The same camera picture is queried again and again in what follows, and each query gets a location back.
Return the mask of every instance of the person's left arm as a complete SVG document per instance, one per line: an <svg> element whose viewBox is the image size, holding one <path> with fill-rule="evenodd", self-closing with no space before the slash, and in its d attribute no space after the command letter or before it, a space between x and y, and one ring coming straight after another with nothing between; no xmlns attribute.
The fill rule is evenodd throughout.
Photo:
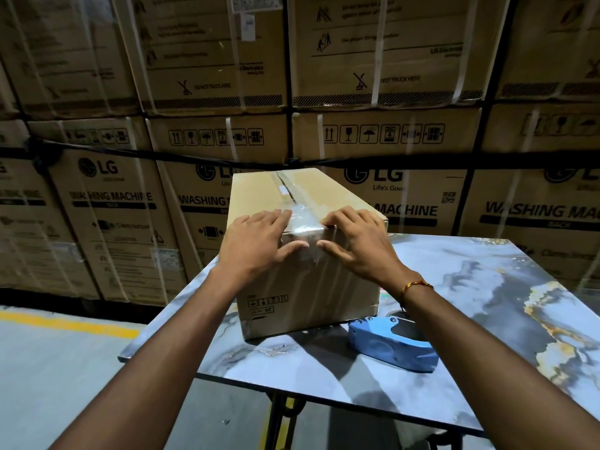
<svg viewBox="0 0 600 450"><path fill-rule="evenodd" d="M236 219L219 261L187 303L102 389L51 450L162 449L191 381L238 292L303 246L279 248L291 211Z"/></svg>

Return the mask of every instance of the small cardboard box on table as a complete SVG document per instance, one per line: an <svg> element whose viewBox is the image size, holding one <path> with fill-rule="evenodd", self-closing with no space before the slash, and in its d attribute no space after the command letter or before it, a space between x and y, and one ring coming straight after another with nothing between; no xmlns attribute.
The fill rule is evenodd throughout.
<svg viewBox="0 0 600 450"><path fill-rule="evenodd" d="M346 205L374 212L388 224L380 212L316 168L233 175L227 226L243 215L291 209L282 243L302 239L310 244L237 296L244 339L377 314L379 286L357 277L316 246L319 239L346 245L341 230L320 223L328 212Z"/></svg>

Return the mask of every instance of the bracelet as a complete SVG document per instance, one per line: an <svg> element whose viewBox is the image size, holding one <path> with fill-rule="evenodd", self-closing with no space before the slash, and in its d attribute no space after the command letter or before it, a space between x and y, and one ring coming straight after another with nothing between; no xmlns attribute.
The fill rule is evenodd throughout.
<svg viewBox="0 0 600 450"><path fill-rule="evenodd" d="M426 287L431 287L433 289L433 286L431 284L429 284L428 282L424 281L423 279L420 281L413 281L413 282L409 282L406 286L404 286L404 288L402 289L402 294L400 295L400 307L402 308L402 310L404 311L404 294L406 293L407 290L409 290L410 286L426 286Z"/></svg>

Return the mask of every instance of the blue tape dispenser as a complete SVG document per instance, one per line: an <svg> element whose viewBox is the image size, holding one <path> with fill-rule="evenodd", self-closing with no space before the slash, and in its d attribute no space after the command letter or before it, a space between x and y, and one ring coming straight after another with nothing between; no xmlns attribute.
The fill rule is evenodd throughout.
<svg viewBox="0 0 600 450"><path fill-rule="evenodd" d="M364 355L417 373L432 373L439 356L423 333L403 312L366 317L348 324L351 348Z"/></svg>

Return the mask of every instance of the concrete floor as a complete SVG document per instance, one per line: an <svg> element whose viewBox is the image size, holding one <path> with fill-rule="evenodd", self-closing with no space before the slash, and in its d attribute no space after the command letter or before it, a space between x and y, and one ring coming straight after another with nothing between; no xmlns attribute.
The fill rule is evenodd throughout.
<svg viewBox="0 0 600 450"><path fill-rule="evenodd" d="M25 318L16 323L9 313ZM3 449L46 449L122 366L116 356L127 339L49 328L36 321L56 317L79 324L143 328L44 311L0 310ZM166 449L259 448L268 411L269 401L263 393L196 379ZM297 419L293 450L364 448L397 449L392 421L311 403ZM464 448L493 447L485 439L467 437Z"/></svg>

